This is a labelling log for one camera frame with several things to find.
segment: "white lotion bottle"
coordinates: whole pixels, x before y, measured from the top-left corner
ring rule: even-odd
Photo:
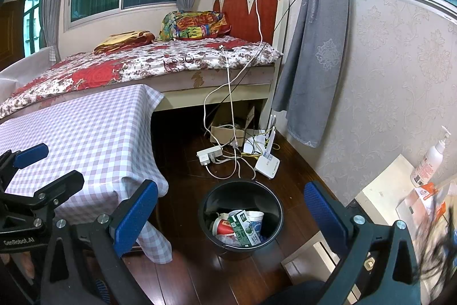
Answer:
[[[426,155],[424,155],[424,158],[411,173],[411,182],[416,188],[427,184],[443,161],[443,152],[446,148],[446,139],[451,136],[451,132],[449,132],[443,125],[441,128],[446,132],[444,134],[444,138],[438,141],[435,146],[432,146],[430,149],[428,149]]]

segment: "black trash can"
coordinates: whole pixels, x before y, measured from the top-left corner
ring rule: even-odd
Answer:
[[[236,209],[264,213],[260,231],[264,241],[253,247],[234,247],[213,236],[209,229],[216,213],[230,213]],[[198,221],[205,235],[214,243],[215,252],[227,259],[240,260],[253,251],[268,245],[280,232],[284,223],[284,209],[279,198],[257,181],[233,179],[215,186],[198,209]]]

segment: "floral bedsheet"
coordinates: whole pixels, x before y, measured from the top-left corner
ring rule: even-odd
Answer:
[[[31,104],[72,91],[97,88],[183,70],[225,68],[223,45],[230,68],[240,69],[258,51],[259,43],[226,36],[199,41],[154,42],[110,54],[78,53],[53,65],[41,76],[17,89],[0,105],[0,119]],[[252,66],[269,65],[281,55],[269,44]]]

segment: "wooden floor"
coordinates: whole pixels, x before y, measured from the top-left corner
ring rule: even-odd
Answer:
[[[312,168],[282,137],[275,140],[281,160],[273,180],[258,174],[257,180],[273,190],[283,203],[285,221],[278,237],[268,246],[241,261],[227,261],[212,251],[198,225],[197,209],[218,180],[209,177],[196,152],[212,146],[203,136],[201,108],[177,109],[153,114],[152,137],[156,163],[167,179],[168,193],[159,199],[159,217],[154,224],[173,247],[173,261],[156,265],[144,255],[124,261],[155,305],[255,305],[290,286],[280,261],[293,253],[317,231],[302,191],[318,179]],[[232,162],[211,167],[225,177]],[[242,165],[241,176],[252,177]]]

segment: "white sofa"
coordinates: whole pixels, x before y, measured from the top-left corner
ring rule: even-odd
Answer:
[[[43,48],[0,71],[0,103],[54,64],[49,61],[50,50],[51,47]]]

